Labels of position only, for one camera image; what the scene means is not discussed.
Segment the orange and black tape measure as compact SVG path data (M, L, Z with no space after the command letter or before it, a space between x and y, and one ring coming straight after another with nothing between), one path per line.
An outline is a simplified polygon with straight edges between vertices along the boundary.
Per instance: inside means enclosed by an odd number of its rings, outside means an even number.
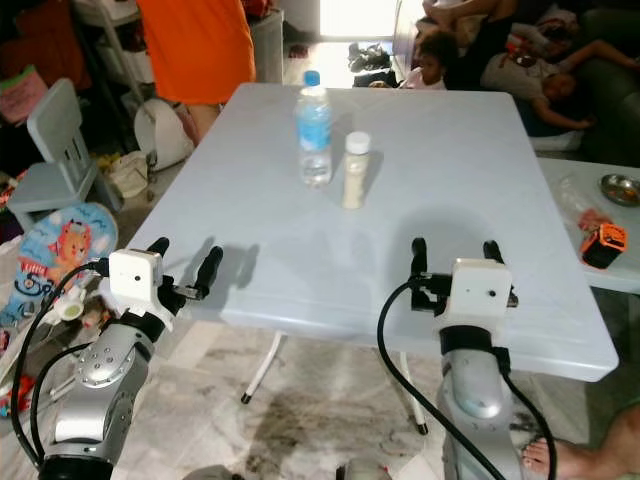
M627 243L626 229L605 221L586 233L580 244L579 257L590 268L605 270L627 250Z

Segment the dark green sofa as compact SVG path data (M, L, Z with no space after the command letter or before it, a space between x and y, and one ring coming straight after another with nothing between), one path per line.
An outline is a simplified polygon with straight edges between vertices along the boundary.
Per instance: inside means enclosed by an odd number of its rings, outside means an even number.
M508 52L507 41L516 24L524 20L527 6L540 0L458 0L457 3L439 5L435 0L424 0L426 17L433 20L436 29L454 33L463 18L480 17L481 24L470 45L445 73L448 90L494 91L480 86L483 68L494 55ZM585 13L588 32L573 38L570 49L541 58L558 63L571 52L594 40L603 40L630 58L640 58L640 12L600 8ZM577 81L575 93L556 102L557 113L575 120L594 118L588 132L588 151L595 159L605 163L640 166L640 73L620 67L604 59L584 61L573 69ZM529 106L530 102L518 99ZM558 131L570 131L556 125Z

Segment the child in pink top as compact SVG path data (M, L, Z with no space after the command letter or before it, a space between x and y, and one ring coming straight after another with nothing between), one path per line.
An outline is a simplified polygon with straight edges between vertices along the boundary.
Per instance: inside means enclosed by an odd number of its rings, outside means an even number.
M445 73L458 59L456 36L443 29L433 29L420 37L416 45L417 64L398 90L447 90Z

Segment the clear water bottle blue cap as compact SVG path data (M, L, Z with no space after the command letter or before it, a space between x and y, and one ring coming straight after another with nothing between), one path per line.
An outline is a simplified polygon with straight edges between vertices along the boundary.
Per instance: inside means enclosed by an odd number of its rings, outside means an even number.
M332 104L317 70L306 70L294 108L300 174L308 187L328 186L332 180Z

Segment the lying child in white shirt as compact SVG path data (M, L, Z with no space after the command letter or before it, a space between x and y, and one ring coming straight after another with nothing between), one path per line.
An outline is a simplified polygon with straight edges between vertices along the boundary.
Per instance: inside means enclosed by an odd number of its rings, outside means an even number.
M599 58L640 73L640 58L630 58L608 42L594 40L571 52L558 63L534 58L522 65L508 52L499 52L486 63L480 76L480 86L502 91L530 102L532 110L544 123L570 131L585 131L593 127L594 118L575 120L557 113L553 105L571 97L577 88L573 69L586 60Z

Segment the blue bear print baby bouncer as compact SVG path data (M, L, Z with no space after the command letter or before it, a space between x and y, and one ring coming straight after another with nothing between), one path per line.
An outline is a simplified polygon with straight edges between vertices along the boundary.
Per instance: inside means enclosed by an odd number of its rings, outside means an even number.
M114 251L118 227L101 204L78 204L51 212L27 230L20 242L13 292L3 310L3 328L12 330L40 311L52 288L70 270Z

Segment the person in orange dress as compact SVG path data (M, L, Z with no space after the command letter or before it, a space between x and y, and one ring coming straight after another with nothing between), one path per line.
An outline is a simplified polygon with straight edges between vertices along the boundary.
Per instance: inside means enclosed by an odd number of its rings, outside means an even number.
M243 83L256 81L242 0L136 0L157 93L187 106L195 141Z

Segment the bare foot of person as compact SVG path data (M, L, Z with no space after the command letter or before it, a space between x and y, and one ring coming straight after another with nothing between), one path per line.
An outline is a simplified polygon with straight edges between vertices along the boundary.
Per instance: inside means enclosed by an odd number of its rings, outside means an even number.
M558 479L618 480L640 475L640 403L614 416L598 448L556 440Z

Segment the white cabinet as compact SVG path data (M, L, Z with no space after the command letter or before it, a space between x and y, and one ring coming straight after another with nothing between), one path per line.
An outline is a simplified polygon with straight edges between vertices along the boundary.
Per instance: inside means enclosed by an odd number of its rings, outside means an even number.
M253 42L255 81L283 83L285 46L283 42L284 15L273 8L259 19L251 20L250 33Z

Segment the pink bag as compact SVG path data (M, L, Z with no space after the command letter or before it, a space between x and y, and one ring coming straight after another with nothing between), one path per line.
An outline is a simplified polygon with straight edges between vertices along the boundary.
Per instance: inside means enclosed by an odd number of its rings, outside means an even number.
M36 65L27 65L18 76L0 82L0 114L6 124L20 125L49 91Z

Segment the pile of dark shoes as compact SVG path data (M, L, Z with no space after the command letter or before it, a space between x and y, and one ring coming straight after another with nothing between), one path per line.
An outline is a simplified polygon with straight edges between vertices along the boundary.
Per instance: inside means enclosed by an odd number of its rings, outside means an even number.
M360 42L352 42L348 46L348 69L351 73L362 73L366 70L383 70L392 68L390 54L379 42L369 46L361 46Z

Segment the grey left robot foot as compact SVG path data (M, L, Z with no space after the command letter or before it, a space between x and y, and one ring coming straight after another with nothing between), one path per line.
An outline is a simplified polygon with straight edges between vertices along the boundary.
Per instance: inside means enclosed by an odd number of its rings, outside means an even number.
M189 471L182 480L237 480L236 472L223 465L211 465Z

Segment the metal bowl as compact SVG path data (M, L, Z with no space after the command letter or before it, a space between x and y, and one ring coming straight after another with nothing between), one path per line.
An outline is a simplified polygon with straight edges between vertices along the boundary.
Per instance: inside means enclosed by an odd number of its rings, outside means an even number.
M599 179L599 191L614 205L635 209L640 207L640 179L630 175L605 174Z

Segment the small beige bottle white cap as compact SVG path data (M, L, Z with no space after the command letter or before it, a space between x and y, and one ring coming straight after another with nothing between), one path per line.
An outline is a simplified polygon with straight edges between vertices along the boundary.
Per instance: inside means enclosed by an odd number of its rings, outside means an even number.
M344 182L342 206L355 210L364 206L365 183L370 168L371 136L356 131L346 136L346 155L343 159Z

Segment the light blue folding table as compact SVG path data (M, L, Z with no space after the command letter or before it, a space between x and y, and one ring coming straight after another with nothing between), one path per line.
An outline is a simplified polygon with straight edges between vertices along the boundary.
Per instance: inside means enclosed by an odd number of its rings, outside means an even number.
M168 274L188 282L212 244L214 288L197 321L372 346L381 306L410 274L411 242L431 273L495 241L518 306L500 346L517 370L596 381L618 355L576 247L506 93L333 90L334 137L369 133L364 206L344 209L343 180L300 177L291 84L246 83L180 168L131 246L170 241Z

